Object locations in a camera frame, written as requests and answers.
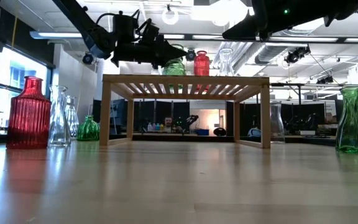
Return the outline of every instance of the red glass bottle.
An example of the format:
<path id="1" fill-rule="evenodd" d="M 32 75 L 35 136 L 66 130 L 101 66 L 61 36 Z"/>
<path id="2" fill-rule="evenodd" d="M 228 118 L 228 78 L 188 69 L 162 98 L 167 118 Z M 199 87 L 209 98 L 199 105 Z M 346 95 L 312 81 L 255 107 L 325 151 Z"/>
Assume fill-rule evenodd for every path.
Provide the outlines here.
<path id="1" fill-rule="evenodd" d="M 24 78 L 23 92 L 11 100 L 6 147 L 43 149 L 48 146 L 50 101 L 42 95 L 42 79 Z"/>
<path id="2" fill-rule="evenodd" d="M 194 75 L 195 76 L 209 76 L 209 57 L 206 55 L 206 51 L 200 50 L 197 52 L 197 56 L 194 59 Z"/>

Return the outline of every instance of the wooden slatted shelf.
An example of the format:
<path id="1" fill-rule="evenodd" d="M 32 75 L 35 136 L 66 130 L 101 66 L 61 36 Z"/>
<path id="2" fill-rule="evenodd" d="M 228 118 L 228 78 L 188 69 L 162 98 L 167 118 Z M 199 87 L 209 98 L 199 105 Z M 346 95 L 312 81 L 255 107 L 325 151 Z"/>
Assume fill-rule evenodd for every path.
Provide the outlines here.
<path id="1" fill-rule="evenodd" d="M 109 140 L 111 91 L 128 100 L 127 127 L 133 127 L 134 99 L 232 100 L 236 143 L 270 148 L 270 92 L 268 77 L 195 77 L 161 75 L 103 75 L 100 145 L 130 141 Z M 240 102 L 260 93 L 262 142 L 240 140 Z"/>

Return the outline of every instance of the glass vase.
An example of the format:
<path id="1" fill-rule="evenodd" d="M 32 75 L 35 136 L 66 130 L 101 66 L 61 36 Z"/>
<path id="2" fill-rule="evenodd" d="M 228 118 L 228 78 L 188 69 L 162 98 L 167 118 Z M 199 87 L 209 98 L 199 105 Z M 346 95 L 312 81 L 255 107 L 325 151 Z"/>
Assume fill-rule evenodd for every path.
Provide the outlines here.
<path id="1" fill-rule="evenodd" d="M 206 51 L 200 50 L 197 52 L 197 56 L 194 59 L 194 76 L 208 77 L 209 76 L 209 57 L 206 55 Z"/>
<path id="2" fill-rule="evenodd" d="M 180 50 L 183 50 L 183 46 L 180 44 L 172 44 Z M 162 75 L 186 75 L 185 65 L 183 64 L 181 57 L 169 60 L 162 71 Z"/>
<path id="3" fill-rule="evenodd" d="M 99 141 L 99 125 L 93 121 L 92 115 L 85 116 L 85 122 L 78 128 L 78 141 Z"/>
<path id="4" fill-rule="evenodd" d="M 234 76 L 233 67 L 231 66 L 232 53 L 233 53 L 232 49 L 221 49 L 219 51 L 219 58 L 221 59 L 221 64 L 217 76 L 222 76 L 222 77 Z"/>
<path id="5" fill-rule="evenodd" d="M 75 97 L 66 96 L 67 104 L 65 109 L 65 115 L 68 124 L 68 130 L 70 131 L 70 137 L 76 138 L 78 133 L 78 122 L 77 111 L 75 110 Z"/>
<path id="6" fill-rule="evenodd" d="M 11 99 L 6 147 L 43 149 L 48 146 L 50 101 L 42 95 L 42 79 L 24 78 L 23 92 Z"/>
<path id="7" fill-rule="evenodd" d="M 69 146 L 70 131 L 65 116 L 66 90 L 61 85 L 51 85 L 52 107 L 50 111 L 49 146 Z"/>
<path id="8" fill-rule="evenodd" d="M 281 102 L 270 103 L 270 140 L 285 142 L 284 124 L 281 119 Z"/>
<path id="9" fill-rule="evenodd" d="M 358 86 L 341 89 L 342 116 L 336 132 L 336 151 L 358 153 Z"/>

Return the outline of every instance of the green glass vase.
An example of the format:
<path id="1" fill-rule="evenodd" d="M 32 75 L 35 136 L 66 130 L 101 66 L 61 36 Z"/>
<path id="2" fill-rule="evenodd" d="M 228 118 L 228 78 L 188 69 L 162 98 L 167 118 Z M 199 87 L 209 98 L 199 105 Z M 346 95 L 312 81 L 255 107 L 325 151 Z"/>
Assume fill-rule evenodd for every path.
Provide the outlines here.
<path id="1" fill-rule="evenodd" d="M 358 153 L 358 86 L 341 89 L 343 110 L 336 132 L 336 151 Z"/>
<path id="2" fill-rule="evenodd" d="M 180 50 L 183 50 L 183 46 L 180 44 L 172 44 L 173 47 L 176 47 Z M 169 60 L 162 70 L 162 75 L 186 75 L 185 65 L 182 62 L 182 58 L 175 58 Z M 183 85 L 178 85 L 178 89 L 182 89 Z"/>
<path id="3" fill-rule="evenodd" d="M 78 141 L 99 141 L 99 125 L 93 121 L 92 115 L 85 116 L 85 122 L 78 128 Z"/>

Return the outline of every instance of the wooden floor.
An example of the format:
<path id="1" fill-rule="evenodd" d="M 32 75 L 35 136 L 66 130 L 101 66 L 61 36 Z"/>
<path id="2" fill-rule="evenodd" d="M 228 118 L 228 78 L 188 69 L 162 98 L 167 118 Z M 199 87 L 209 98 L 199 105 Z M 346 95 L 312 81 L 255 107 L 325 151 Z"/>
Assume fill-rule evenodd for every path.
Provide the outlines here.
<path id="1" fill-rule="evenodd" d="M 358 224 L 358 156 L 306 144 L 1 146 L 0 223 Z"/>

